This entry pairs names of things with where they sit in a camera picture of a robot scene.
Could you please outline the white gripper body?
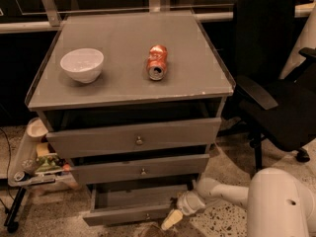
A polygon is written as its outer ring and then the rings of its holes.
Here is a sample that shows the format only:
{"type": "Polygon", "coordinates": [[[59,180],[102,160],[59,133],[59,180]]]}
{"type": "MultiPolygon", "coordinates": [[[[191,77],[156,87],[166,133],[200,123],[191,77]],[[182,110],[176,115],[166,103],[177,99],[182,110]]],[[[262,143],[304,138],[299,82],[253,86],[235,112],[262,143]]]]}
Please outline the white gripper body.
{"type": "Polygon", "coordinates": [[[187,191],[178,198],[177,209],[183,215],[189,216],[205,209],[205,201],[196,190],[187,191]]]}

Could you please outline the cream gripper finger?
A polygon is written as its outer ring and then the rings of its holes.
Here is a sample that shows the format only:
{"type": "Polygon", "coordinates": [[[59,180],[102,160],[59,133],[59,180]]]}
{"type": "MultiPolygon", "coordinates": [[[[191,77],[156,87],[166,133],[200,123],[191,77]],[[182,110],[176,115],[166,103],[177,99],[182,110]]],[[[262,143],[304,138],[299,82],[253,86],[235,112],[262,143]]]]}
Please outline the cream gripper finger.
{"type": "Polygon", "coordinates": [[[183,214],[178,209],[172,209],[161,224],[161,229],[166,231],[183,219],[183,214]]]}

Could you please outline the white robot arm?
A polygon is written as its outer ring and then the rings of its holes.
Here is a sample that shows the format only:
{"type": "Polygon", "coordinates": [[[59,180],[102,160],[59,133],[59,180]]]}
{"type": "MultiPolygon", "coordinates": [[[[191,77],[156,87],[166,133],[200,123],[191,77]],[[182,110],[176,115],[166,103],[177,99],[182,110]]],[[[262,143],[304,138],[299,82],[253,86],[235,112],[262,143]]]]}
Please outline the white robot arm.
{"type": "Polygon", "coordinates": [[[247,237],[310,237],[316,233],[316,195],[276,168],[259,171],[247,187],[221,184],[201,175],[193,190],[179,196],[161,228],[171,228],[217,199],[247,211],[247,237]]]}

